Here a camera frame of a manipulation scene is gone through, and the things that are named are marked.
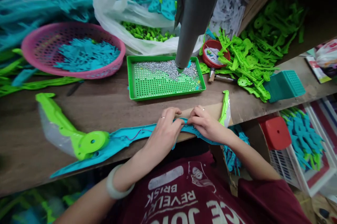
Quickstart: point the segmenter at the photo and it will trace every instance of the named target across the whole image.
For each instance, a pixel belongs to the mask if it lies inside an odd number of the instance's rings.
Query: woman's right hand
[[[232,130],[225,128],[200,105],[196,106],[187,121],[206,138],[221,144],[229,145],[236,136]]]

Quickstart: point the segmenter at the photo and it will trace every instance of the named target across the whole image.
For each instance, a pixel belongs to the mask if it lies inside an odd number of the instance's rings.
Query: pink plastic basket
[[[74,39],[91,38],[97,42],[106,41],[120,49],[120,54],[112,63],[92,71],[69,72],[53,67],[56,62],[63,62],[59,47],[69,45]],[[22,53],[32,66],[41,71],[60,76],[77,77],[84,79],[98,79],[113,75],[122,65],[125,55],[125,44],[116,36],[105,31],[101,26],[81,23],[62,22],[54,23],[31,32],[23,40]]]

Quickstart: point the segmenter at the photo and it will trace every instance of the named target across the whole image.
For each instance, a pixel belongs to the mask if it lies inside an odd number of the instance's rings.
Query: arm
[[[211,117],[201,106],[196,106],[187,124],[194,127],[206,138],[227,145],[256,180],[278,180],[280,176],[274,168],[251,146],[244,143],[230,129],[225,128]]]
[[[184,125],[181,119],[173,122],[175,114],[181,111],[173,107],[165,109],[145,146],[116,171],[112,183],[117,191],[127,191],[167,156]],[[92,187],[55,223],[100,223],[116,202],[108,194],[106,181],[107,178]]]

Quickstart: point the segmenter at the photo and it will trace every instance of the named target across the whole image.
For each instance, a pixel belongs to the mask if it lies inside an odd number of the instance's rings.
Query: white bangle
[[[129,195],[129,193],[132,191],[132,189],[134,188],[133,184],[130,189],[128,189],[126,192],[119,192],[115,189],[115,187],[113,187],[113,176],[115,175],[116,171],[120,168],[120,166],[122,166],[122,164],[117,165],[115,168],[112,169],[112,171],[110,171],[109,175],[108,175],[108,179],[106,181],[106,188],[108,190],[108,194],[111,198],[113,199],[122,199],[126,196]]]

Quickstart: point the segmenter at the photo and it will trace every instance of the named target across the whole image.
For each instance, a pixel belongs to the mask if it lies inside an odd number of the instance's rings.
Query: white plastic pieces
[[[219,35],[220,27],[230,39],[238,34],[247,0],[218,0],[210,21],[210,30]]]

